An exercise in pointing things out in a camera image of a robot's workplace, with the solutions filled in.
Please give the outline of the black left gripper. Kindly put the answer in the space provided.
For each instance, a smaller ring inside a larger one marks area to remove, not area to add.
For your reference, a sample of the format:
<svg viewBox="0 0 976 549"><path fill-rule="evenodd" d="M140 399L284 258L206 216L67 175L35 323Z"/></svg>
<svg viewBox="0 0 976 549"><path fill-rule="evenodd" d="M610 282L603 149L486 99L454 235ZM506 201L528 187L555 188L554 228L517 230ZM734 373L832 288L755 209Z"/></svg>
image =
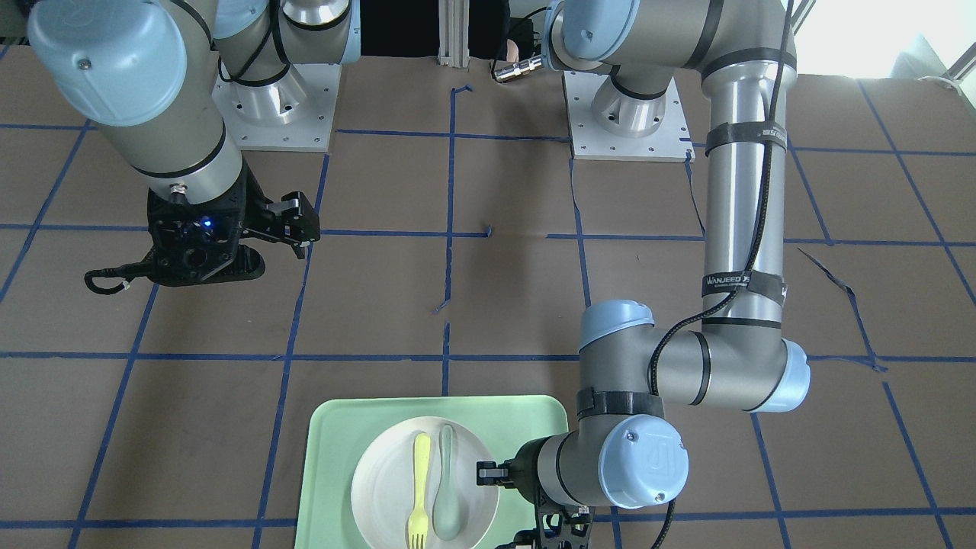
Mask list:
<svg viewBox="0 0 976 549"><path fill-rule="evenodd" d="M515 458L502 465L494 461L478 461L477 485L515 489L526 501L535 504L540 487L538 459L543 445L543 441L528 441L517 451Z"/></svg>

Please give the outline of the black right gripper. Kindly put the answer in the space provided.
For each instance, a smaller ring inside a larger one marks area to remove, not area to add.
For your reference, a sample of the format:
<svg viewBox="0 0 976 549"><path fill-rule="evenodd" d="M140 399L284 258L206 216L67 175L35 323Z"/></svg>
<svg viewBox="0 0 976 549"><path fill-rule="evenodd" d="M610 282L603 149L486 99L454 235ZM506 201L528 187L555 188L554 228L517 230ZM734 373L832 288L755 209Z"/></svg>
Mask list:
<svg viewBox="0 0 976 549"><path fill-rule="evenodd" d="M262 239L287 244L297 259L306 259L307 247L320 239L319 217L308 197L293 191L270 201L247 164L229 190L206 203L177 203L149 191L147 223L158 256L191 250L220 256L240 239Z"/></svg>

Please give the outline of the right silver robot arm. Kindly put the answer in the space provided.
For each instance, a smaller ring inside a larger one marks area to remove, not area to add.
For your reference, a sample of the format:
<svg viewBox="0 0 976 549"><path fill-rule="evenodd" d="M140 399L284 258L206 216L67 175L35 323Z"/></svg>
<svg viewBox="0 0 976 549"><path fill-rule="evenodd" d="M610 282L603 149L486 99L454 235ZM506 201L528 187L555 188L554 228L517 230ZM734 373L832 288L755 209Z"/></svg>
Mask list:
<svg viewBox="0 0 976 549"><path fill-rule="evenodd" d="M28 37L63 97L149 185L162 265L224 265L241 239L318 239L299 192L270 201L234 121L284 129L319 118L299 65L361 52L357 1L40 1Z"/></svg>

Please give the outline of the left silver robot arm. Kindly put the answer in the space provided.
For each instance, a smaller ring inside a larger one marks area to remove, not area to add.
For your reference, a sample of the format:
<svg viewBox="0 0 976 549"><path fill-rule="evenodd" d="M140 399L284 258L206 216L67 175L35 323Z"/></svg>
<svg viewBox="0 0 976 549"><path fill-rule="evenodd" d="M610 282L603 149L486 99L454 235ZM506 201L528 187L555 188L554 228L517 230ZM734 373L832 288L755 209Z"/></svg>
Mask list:
<svg viewBox="0 0 976 549"><path fill-rule="evenodd" d="M669 329L635 301L583 313L578 427L530 441L475 482L566 507L673 501L689 457L663 403L787 413L810 383L782 337L785 95L796 80L791 5L780 1L555 1L548 65L609 67L626 98L656 100L673 70L710 101L703 310Z"/></svg>

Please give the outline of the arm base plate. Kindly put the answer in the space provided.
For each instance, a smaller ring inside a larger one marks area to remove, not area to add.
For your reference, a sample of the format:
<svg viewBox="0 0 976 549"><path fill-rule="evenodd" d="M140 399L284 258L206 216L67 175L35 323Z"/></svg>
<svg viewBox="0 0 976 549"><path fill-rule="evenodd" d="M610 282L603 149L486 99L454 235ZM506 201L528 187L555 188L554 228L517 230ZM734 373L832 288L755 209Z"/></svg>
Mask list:
<svg viewBox="0 0 976 549"><path fill-rule="evenodd" d="M579 160L694 161L676 83L663 96L622 94L607 74L563 74L573 156Z"/></svg>
<svg viewBox="0 0 976 549"><path fill-rule="evenodd" d="M219 80L212 97L241 150L327 153L341 73L340 65L293 65L264 87Z"/></svg>

